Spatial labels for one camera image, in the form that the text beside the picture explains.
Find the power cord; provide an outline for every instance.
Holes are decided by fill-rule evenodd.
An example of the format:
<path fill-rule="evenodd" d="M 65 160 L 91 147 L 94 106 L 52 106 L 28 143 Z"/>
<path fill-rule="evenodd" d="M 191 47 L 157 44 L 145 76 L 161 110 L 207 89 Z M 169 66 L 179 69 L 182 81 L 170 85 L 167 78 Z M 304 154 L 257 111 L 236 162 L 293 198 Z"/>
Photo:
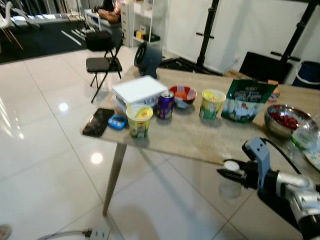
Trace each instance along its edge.
<path fill-rule="evenodd" d="M 37 240 L 57 239 L 57 238 L 72 236 L 72 235 L 84 235 L 85 238 L 90 238 L 92 231 L 93 230 L 91 228 L 88 228 L 86 230 L 79 230 L 79 231 L 63 231 L 63 232 L 57 232 L 54 234 L 42 236 Z"/>
<path fill-rule="evenodd" d="M 289 157 L 287 157 L 287 155 L 280 149 L 280 147 L 278 147 L 275 143 L 273 143 L 272 141 L 270 141 L 267 138 L 261 138 L 262 141 L 264 143 L 268 142 L 269 144 L 271 144 L 275 149 L 277 149 L 279 151 L 279 153 L 284 157 L 284 159 L 291 165 L 291 167 L 295 170 L 295 172 L 297 174 L 301 174 L 301 172 L 299 171 L 299 169 L 294 165 L 294 163 L 291 161 L 291 159 Z"/>

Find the white chair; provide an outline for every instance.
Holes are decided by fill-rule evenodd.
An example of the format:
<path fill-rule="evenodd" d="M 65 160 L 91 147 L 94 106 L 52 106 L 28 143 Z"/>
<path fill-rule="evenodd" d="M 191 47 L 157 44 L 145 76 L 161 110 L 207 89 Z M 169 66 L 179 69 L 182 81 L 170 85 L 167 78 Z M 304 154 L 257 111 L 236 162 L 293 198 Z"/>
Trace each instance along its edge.
<path fill-rule="evenodd" d="M 0 0 L 0 8 L 6 10 L 6 4 L 5 4 L 5 2 L 4 2 L 3 0 Z M 11 11 L 14 12 L 14 13 L 16 13 L 16 14 L 18 14 L 20 17 L 23 17 L 23 18 L 25 19 L 26 23 L 27 23 L 29 26 L 35 26 L 35 27 L 38 27 L 38 28 L 41 29 L 41 26 L 40 26 L 39 24 L 35 23 L 34 21 L 31 21 L 31 20 L 28 18 L 26 12 L 22 11 L 22 10 L 19 9 L 19 8 L 13 8 L 13 7 L 11 8 Z"/>
<path fill-rule="evenodd" d="M 20 45 L 19 41 L 16 39 L 15 35 L 10 31 L 9 27 L 11 26 L 11 8 L 13 4 L 8 1 L 5 5 L 5 18 L 3 18 L 0 14 L 0 29 L 4 32 L 6 37 L 11 41 L 11 37 L 16 41 L 16 43 L 19 45 L 19 47 L 23 50 L 24 48 Z"/>

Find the black bag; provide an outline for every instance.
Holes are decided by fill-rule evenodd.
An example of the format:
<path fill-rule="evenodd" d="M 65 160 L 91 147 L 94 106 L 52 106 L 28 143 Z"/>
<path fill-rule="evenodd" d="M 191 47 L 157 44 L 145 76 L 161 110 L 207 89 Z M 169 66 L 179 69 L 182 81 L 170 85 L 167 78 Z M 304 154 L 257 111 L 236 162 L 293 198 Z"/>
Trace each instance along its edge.
<path fill-rule="evenodd" d="M 85 35 L 86 46 L 90 51 L 108 51 L 114 48 L 108 31 L 88 32 Z"/>

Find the black carpet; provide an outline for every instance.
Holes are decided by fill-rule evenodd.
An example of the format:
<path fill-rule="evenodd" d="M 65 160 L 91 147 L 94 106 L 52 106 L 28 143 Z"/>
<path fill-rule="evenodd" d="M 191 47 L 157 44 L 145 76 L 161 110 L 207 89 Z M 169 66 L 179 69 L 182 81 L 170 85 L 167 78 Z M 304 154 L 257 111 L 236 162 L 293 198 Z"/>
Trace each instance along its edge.
<path fill-rule="evenodd" d="M 80 22 L 56 22 L 42 24 L 42 29 L 37 27 L 21 26 L 21 29 L 12 27 L 11 31 L 22 45 L 22 50 L 12 39 L 10 42 L 3 31 L 0 31 L 0 64 L 21 61 L 24 59 L 38 58 L 46 55 L 60 54 L 86 49 L 86 41 L 76 36 L 71 30 L 82 28 Z M 78 45 L 69 37 L 62 34 L 66 32 L 81 43 Z"/>

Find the black folding chair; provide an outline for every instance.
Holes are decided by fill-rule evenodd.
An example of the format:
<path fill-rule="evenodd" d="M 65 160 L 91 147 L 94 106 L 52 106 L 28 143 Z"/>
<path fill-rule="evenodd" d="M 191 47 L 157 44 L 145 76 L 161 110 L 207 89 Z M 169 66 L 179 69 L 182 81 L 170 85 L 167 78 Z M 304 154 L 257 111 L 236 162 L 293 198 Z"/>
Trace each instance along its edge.
<path fill-rule="evenodd" d="M 124 41 L 124 34 L 121 32 L 120 37 L 117 36 L 117 34 L 116 34 L 115 36 L 113 36 L 111 38 L 112 43 L 110 43 L 110 42 L 106 43 L 106 44 L 108 44 L 108 48 L 106 49 L 104 57 L 91 57 L 91 58 L 86 59 L 86 71 L 88 73 L 94 74 L 94 77 L 93 77 L 93 80 L 92 80 L 90 86 L 92 87 L 92 85 L 94 84 L 94 81 L 95 81 L 96 87 L 97 87 L 97 90 L 91 100 L 91 103 L 94 102 L 95 97 L 97 96 L 100 88 L 102 87 L 102 84 L 106 80 L 108 73 L 117 72 L 119 75 L 119 78 L 121 79 L 120 72 L 122 71 L 122 66 L 120 64 L 119 59 L 117 58 L 117 55 L 118 55 L 118 52 L 123 44 L 123 41 Z M 111 53 L 111 57 L 106 57 L 108 52 Z M 98 84 L 98 78 L 97 78 L 98 73 L 105 73 L 100 84 Z"/>

